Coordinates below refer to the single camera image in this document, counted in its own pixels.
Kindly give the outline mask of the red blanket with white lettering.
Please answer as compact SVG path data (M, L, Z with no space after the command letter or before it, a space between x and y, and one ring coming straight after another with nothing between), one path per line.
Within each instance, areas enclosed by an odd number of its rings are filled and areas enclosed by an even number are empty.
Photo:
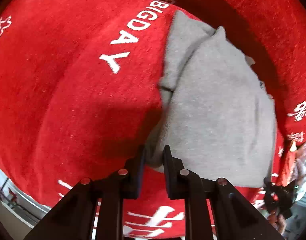
M306 142L306 8L299 0L2 0L0 169L50 210L82 179L100 180L142 152L123 239L186 239L146 143L163 115L160 80L174 14L212 28L252 60L274 101L272 172L285 144Z

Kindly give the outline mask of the grey small shirt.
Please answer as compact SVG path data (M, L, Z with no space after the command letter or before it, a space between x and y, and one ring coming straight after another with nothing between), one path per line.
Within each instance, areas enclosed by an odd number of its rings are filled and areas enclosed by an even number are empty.
M162 152L200 177L261 187L272 172L274 101L252 60L226 37L181 11L174 14L160 93L163 115L146 143L146 162L162 168Z

